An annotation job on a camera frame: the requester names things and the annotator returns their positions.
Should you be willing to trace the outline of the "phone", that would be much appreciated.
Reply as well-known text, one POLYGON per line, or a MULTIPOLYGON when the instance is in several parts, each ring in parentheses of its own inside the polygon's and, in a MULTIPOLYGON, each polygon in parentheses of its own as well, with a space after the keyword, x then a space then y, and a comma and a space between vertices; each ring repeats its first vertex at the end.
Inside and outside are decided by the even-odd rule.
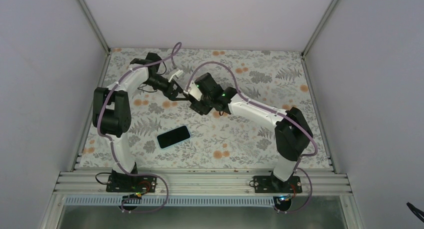
POLYGON ((192 137, 186 125, 182 125, 159 134, 156 139, 160 149, 167 149, 179 143, 185 142, 192 137))

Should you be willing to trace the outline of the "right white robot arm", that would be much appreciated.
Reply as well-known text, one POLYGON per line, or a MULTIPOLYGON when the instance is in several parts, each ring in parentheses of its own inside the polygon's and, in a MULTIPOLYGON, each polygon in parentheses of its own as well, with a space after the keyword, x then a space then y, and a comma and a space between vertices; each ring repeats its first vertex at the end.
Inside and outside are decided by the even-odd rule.
POLYGON ((313 140, 313 133, 299 109, 277 109, 247 97, 234 87, 223 89, 210 73, 190 81, 185 93, 201 115, 215 109, 256 122, 273 132, 279 157, 270 184, 278 193, 289 188, 290 177, 313 140))

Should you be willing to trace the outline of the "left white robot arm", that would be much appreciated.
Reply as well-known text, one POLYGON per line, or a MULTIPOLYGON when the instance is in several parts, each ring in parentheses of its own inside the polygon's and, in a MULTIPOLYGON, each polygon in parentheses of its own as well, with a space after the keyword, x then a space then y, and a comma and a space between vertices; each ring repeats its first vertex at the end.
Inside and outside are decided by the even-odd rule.
POLYGON ((174 79, 158 72, 164 60, 149 52, 144 59, 134 58, 118 81, 107 87, 97 87, 93 93, 92 124, 97 133, 110 142, 113 170, 123 174, 119 185, 131 192, 139 186, 136 162, 130 152, 128 131, 132 124, 130 97, 141 85, 160 91, 170 101, 188 101, 174 79))

